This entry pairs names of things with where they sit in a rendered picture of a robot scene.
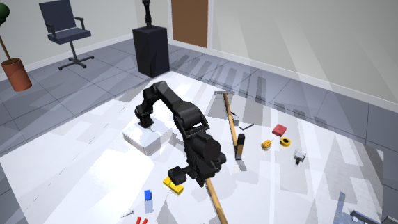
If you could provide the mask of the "blue-handled scraper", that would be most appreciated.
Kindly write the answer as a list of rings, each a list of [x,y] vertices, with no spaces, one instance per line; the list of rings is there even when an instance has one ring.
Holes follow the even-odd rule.
[[[150,199],[150,190],[145,190],[145,213],[152,213],[153,212],[153,205],[152,200]]]

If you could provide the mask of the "long scraper with wooden handle and dark grey blade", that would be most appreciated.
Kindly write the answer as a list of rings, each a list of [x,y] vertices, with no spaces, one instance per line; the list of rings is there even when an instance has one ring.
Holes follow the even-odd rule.
[[[214,204],[216,213],[218,214],[218,217],[219,217],[219,220],[220,220],[221,224],[228,224],[226,219],[225,219],[225,214],[223,213],[223,210],[222,210],[222,208],[221,208],[221,206],[219,204],[219,201],[218,201],[218,199],[216,197],[216,194],[214,192],[214,187],[212,186],[210,178],[206,179],[205,183],[207,185],[208,191],[209,191],[210,196],[212,198],[212,202]]]

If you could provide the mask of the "pink rectangular block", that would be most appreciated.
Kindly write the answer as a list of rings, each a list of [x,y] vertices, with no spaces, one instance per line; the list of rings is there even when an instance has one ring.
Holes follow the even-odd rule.
[[[281,137],[286,132],[286,130],[287,130],[287,127],[278,124],[275,127],[275,129],[273,129],[272,133]]]

